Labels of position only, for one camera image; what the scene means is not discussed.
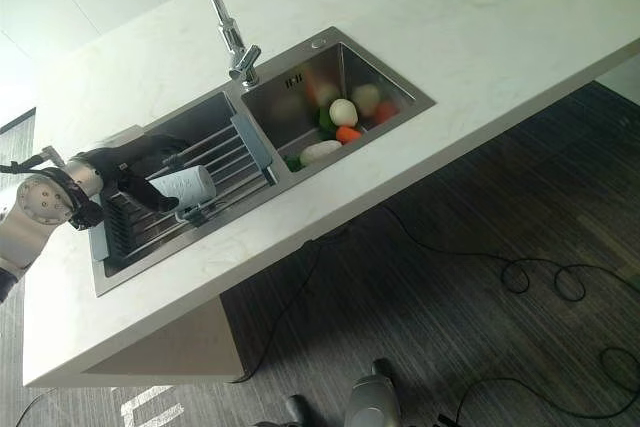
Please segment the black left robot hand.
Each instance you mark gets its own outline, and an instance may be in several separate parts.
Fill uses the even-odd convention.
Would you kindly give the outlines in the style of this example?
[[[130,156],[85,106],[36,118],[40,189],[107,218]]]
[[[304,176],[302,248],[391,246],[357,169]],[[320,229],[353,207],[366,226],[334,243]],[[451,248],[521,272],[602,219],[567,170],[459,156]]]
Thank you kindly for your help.
[[[115,185],[119,192],[147,210],[166,213],[174,210],[179,200],[162,194],[134,170],[134,165],[160,153],[179,153],[188,146],[185,140],[171,135],[143,134],[118,147],[99,147],[84,156],[100,173],[105,186]]]

